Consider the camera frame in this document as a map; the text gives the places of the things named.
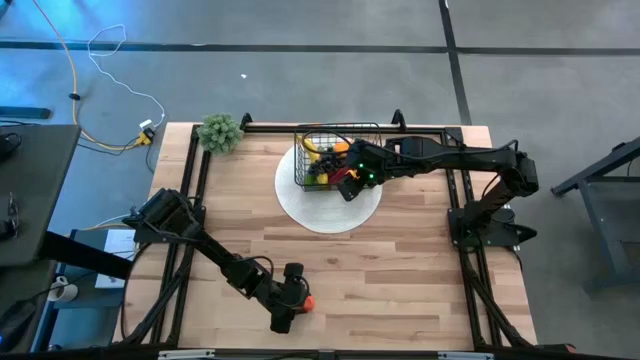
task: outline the floor stripe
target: floor stripe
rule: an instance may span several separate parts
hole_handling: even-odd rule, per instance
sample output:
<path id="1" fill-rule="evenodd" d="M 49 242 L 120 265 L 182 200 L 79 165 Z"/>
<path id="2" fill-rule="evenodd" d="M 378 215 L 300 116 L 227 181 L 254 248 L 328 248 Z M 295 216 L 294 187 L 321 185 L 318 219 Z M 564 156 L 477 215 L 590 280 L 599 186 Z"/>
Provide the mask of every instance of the floor stripe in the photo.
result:
<path id="1" fill-rule="evenodd" d="M 456 51 L 463 55 L 640 56 L 639 48 L 457 47 Z"/>
<path id="2" fill-rule="evenodd" d="M 456 93 L 456 102 L 458 104 L 458 112 L 460 113 L 460 122 L 462 125 L 471 125 L 471 114 L 469 113 L 469 104 L 467 102 L 467 93 L 464 90 L 464 82 L 462 81 L 462 70 L 460 69 L 460 59 L 456 52 L 456 39 L 453 35 L 453 25 L 451 24 L 451 16 L 446 0 L 439 0 L 440 16 L 442 17 L 442 27 L 444 28 L 444 38 L 449 50 L 449 64 L 451 65 L 451 77 L 453 78 L 453 90 Z"/>
<path id="3" fill-rule="evenodd" d="M 113 51 L 114 42 L 93 42 L 93 51 Z M 86 41 L 67 42 L 69 50 L 87 50 Z M 60 50 L 57 42 L 0 41 L 3 49 Z M 152 44 L 124 43 L 119 51 L 170 51 L 170 52 L 292 52 L 292 53 L 390 53 L 390 54 L 444 54 L 444 46 L 395 46 L 395 45 L 225 45 L 225 44 Z"/>

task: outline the paper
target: paper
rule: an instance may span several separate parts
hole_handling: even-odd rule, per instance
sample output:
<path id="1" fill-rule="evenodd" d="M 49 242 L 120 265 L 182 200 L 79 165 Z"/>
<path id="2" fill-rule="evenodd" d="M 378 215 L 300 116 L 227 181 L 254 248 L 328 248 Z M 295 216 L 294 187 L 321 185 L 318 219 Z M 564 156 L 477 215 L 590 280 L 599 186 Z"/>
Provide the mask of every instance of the paper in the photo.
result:
<path id="1" fill-rule="evenodd" d="M 133 258 L 135 243 L 133 236 L 136 231 L 133 229 L 114 229 L 107 232 L 107 241 L 104 244 L 104 251 L 112 253 L 121 258 Z M 117 289 L 124 287 L 124 280 L 107 275 L 98 274 L 96 278 L 96 288 Z"/>

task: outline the black desk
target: black desk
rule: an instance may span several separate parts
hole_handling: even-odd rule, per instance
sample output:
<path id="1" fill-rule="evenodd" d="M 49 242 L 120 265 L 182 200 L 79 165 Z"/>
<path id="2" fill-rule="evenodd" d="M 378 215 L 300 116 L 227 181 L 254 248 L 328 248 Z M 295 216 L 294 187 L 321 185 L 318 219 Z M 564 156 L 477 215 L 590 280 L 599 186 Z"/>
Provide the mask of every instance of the black desk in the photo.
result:
<path id="1" fill-rule="evenodd" d="M 56 261 L 125 278 L 131 262 L 47 231 L 80 134 L 75 125 L 0 127 L 0 134 L 22 137 L 20 147 L 0 162 L 0 218 L 7 216 L 9 192 L 18 205 L 18 237 L 0 242 L 0 313 L 16 300 L 51 286 Z M 12 352 L 27 352 L 46 300 L 21 343 Z"/>

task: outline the desk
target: desk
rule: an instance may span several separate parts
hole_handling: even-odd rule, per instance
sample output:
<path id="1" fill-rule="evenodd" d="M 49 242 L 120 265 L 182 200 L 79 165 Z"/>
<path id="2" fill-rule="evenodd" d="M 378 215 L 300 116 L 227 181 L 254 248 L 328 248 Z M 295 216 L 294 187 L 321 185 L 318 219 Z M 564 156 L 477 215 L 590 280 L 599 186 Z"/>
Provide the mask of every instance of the desk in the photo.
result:
<path id="1" fill-rule="evenodd" d="M 167 125 L 151 194 L 162 187 L 180 188 L 192 126 Z M 468 145 L 491 146 L 487 127 L 462 130 Z M 342 234 L 316 234 L 289 218 L 276 198 L 274 174 L 292 138 L 246 134 L 231 155 L 212 158 L 204 197 L 205 227 L 233 252 L 271 257 L 276 277 L 285 263 L 303 263 L 316 309 L 296 317 L 290 334 L 272 333 L 269 313 L 229 287 L 217 266 L 196 252 L 179 346 L 472 349 L 460 261 L 448 235 L 450 203 L 444 172 L 387 182 L 378 209 L 362 226 Z M 199 172 L 201 155 L 198 149 L 194 174 Z M 480 194 L 493 174 L 471 177 L 474 192 Z M 191 180 L 193 192 L 197 176 Z M 165 245 L 150 246 L 133 269 L 125 301 L 129 333 L 158 296 L 166 252 Z M 520 333 L 535 343 L 518 261 L 496 248 L 487 249 L 487 260 L 497 303 Z M 165 333 L 171 313 L 169 306 Z M 488 339 L 481 305 L 479 313 Z"/>

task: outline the concrete floor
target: concrete floor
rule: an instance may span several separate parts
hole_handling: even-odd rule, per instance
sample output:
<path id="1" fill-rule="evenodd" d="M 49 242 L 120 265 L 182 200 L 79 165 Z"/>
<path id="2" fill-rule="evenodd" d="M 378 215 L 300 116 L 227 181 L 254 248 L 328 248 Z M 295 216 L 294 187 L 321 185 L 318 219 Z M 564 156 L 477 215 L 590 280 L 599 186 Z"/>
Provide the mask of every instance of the concrete floor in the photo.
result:
<path id="1" fill-rule="evenodd" d="M 220 44 L 444 46 L 436 0 L 42 1 L 63 36 L 88 40 L 100 28 L 128 27 L 130 41 Z M 459 46 L 640 47 L 640 3 L 632 0 L 449 0 Z M 104 39 L 119 39 L 117 31 Z M 0 19 L 0 40 L 53 41 L 31 2 Z M 80 119 L 95 136 L 124 143 L 155 104 L 97 73 L 74 51 Z M 410 123 L 460 124 L 446 54 L 121 52 L 106 70 L 149 92 L 169 121 L 250 112 L 256 121 L 388 122 L 401 108 Z M 640 288 L 587 296 L 598 273 L 598 239 L 578 194 L 547 191 L 640 133 L 637 57 L 461 56 L 473 124 L 494 144 L 512 138 L 537 161 L 541 191 L 514 201 L 518 222 L 539 231 L 523 246 L 531 311 L 540 343 L 581 352 L 640 357 Z M 0 103 L 54 110 L 70 123 L 71 75 L 62 51 L 1 50 Z M 144 150 L 114 158 L 74 156 L 51 229 L 66 233 L 125 213 L 147 197 Z M 640 165 L 632 169 L 640 173 Z M 73 212 L 77 203 L 86 211 Z M 73 345 L 65 335 L 58 342 Z M 91 342 L 82 339 L 81 343 Z"/>

